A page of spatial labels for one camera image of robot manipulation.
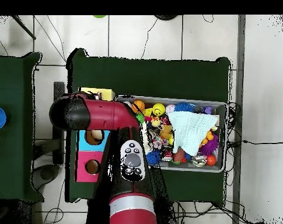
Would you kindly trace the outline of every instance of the pink block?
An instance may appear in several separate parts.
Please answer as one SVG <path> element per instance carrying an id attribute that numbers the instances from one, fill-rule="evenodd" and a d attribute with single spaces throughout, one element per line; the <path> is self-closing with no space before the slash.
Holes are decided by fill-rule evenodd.
<path id="1" fill-rule="evenodd" d="M 94 183 L 97 182 L 98 174 L 88 173 L 85 170 L 85 164 L 89 160 L 97 160 L 99 163 L 101 163 L 102 156 L 103 156 L 103 152 L 100 152 L 100 151 L 78 151 L 77 181 L 76 182 L 94 182 Z"/>

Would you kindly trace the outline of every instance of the light blue towel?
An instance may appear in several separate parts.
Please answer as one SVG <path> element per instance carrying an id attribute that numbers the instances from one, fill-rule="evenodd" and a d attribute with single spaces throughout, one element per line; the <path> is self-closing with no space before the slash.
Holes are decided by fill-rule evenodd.
<path id="1" fill-rule="evenodd" d="M 197 155 L 200 143 L 217 122 L 215 115 L 188 111 L 173 111 L 168 117 L 174 130 L 173 153 L 181 147 L 191 156 Z"/>

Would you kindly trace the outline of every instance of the circular hole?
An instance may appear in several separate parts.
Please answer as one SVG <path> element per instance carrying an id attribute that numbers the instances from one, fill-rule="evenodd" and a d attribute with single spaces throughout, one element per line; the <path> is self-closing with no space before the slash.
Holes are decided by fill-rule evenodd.
<path id="1" fill-rule="evenodd" d="M 90 174 L 96 174 L 100 170 L 100 163 L 97 160 L 89 160 L 85 163 L 85 170 Z"/>
<path id="2" fill-rule="evenodd" d="M 85 141 L 89 145 L 100 145 L 104 140 L 103 130 L 85 131 Z"/>

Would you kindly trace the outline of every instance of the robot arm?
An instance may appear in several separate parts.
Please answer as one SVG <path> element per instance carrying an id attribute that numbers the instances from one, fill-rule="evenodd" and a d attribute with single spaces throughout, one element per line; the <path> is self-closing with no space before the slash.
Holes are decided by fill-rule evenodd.
<path id="1" fill-rule="evenodd" d="M 95 199 L 110 184 L 110 224 L 156 224 L 139 122 L 126 104 L 95 100 L 84 92 L 67 94 L 51 106 L 50 120 L 64 130 L 110 130 Z"/>

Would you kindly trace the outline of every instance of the green table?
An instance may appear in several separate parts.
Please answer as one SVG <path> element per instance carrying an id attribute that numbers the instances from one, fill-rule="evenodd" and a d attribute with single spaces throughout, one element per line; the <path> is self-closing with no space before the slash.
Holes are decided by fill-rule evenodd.
<path id="1" fill-rule="evenodd" d="M 0 57 L 0 107 L 6 124 L 0 129 L 0 199 L 38 202 L 33 187 L 32 73 L 40 59 L 34 52 L 22 58 Z"/>
<path id="2" fill-rule="evenodd" d="M 68 93 L 79 87 L 112 89 L 117 95 L 165 97 L 175 99 L 228 101 L 230 62 L 186 60 L 159 61 L 86 57 L 83 49 L 75 49 L 68 58 Z M 93 183 L 74 182 L 76 132 L 67 132 L 71 144 L 66 157 L 66 201 L 91 198 Z M 163 170 L 171 201 L 223 200 L 221 173 Z"/>

